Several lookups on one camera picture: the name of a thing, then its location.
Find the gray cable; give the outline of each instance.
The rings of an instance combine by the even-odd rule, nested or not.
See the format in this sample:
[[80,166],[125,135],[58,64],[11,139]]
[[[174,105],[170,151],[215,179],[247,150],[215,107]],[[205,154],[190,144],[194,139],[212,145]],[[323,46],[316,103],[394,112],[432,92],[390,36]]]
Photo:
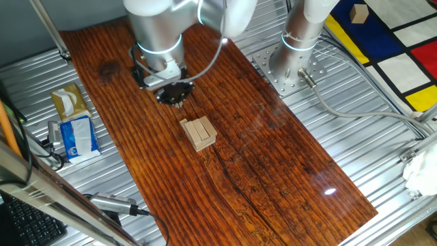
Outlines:
[[209,71],[209,69],[211,69],[211,67],[214,65],[214,63],[216,62],[217,58],[219,57],[221,48],[223,46],[223,38],[225,37],[223,34],[225,33],[225,30],[226,30],[226,9],[227,9],[227,0],[223,0],[223,28],[222,28],[221,37],[220,37],[220,44],[218,45],[217,52],[214,55],[214,57],[212,58],[210,64],[205,69],[203,69],[203,71],[201,71],[200,73],[196,74],[195,76],[187,78],[187,79],[178,79],[178,80],[167,79],[167,78],[164,78],[164,77],[161,77],[161,76],[155,74],[149,68],[144,66],[141,62],[139,62],[139,61],[135,61],[135,62],[137,64],[139,64],[140,67],[142,69],[144,69],[144,71],[148,72],[150,75],[152,75],[152,76],[154,76],[154,77],[156,77],[158,79],[162,79],[164,82],[182,83],[182,82],[190,82],[190,81],[193,81],[195,79],[198,79],[200,76],[203,76],[205,73],[207,73],[207,71]]
[[322,95],[320,95],[319,89],[317,87],[314,87],[313,91],[314,91],[315,95],[319,98],[319,100],[323,104],[323,106],[330,113],[337,115],[339,117],[361,118],[361,117],[370,117],[370,116],[389,116],[389,117],[394,117],[394,118],[398,118],[401,120],[406,120],[406,121],[410,122],[411,124],[413,124],[419,128],[422,128],[429,135],[434,133],[432,130],[430,130],[428,127],[426,127],[424,124],[418,122],[417,120],[413,120],[412,118],[406,117],[406,116],[398,114],[398,113],[391,113],[391,112],[342,113],[342,112],[335,111],[333,108],[329,107],[329,105],[326,104],[326,102],[322,98]]

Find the metal mounting plate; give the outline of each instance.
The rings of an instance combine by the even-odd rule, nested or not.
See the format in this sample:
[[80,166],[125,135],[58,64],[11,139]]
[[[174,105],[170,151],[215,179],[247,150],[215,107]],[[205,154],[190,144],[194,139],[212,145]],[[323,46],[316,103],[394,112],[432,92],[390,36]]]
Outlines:
[[[279,82],[277,78],[270,71],[270,57],[273,52],[277,49],[278,44],[269,46],[266,49],[262,49],[253,54],[253,61],[259,66],[259,69],[266,75],[269,82],[272,84],[273,88],[276,89],[279,95],[282,97],[290,95],[291,93],[299,90],[302,87],[306,87],[307,84],[303,79],[286,80],[285,82]],[[315,58],[314,55],[310,58],[310,67],[307,69],[310,77],[314,79],[315,82],[323,79],[326,76],[325,68],[320,64],[320,62]]]

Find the wooden board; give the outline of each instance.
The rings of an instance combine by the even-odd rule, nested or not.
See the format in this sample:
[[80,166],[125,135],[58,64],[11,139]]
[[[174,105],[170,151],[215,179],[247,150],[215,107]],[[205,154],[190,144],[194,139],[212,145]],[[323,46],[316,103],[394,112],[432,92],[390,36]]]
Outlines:
[[[171,245],[337,245],[377,214],[232,42],[176,109],[132,79],[125,18],[62,37]],[[190,76],[218,43],[207,27],[184,33]],[[196,153],[179,121],[204,115],[218,135]]]

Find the keyboard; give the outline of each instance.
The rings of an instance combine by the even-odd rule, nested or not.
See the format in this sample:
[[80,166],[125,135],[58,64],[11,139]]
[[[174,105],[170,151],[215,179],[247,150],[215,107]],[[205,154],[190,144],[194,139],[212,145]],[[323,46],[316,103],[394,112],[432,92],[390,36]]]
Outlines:
[[4,201],[3,220],[11,223],[5,235],[1,232],[1,238],[15,237],[13,241],[16,246],[46,246],[67,234],[65,225],[53,217],[39,211],[15,197],[1,194]]

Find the metal rail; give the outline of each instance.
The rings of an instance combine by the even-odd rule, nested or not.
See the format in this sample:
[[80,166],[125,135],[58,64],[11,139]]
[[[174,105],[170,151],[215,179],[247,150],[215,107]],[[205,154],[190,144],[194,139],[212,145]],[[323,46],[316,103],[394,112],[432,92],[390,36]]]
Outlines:
[[71,55],[70,52],[67,49],[66,43],[62,40],[61,35],[59,34],[58,30],[56,29],[55,24],[53,23],[52,19],[47,13],[47,10],[42,5],[41,0],[29,0],[30,4],[33,6],[36,14],[40,17],[42,24],[46,27],[48,33],[52,37],[53,41],[55,41],[55,44],[57,48],[59,49],[59,54],[64,59],[70,59]]

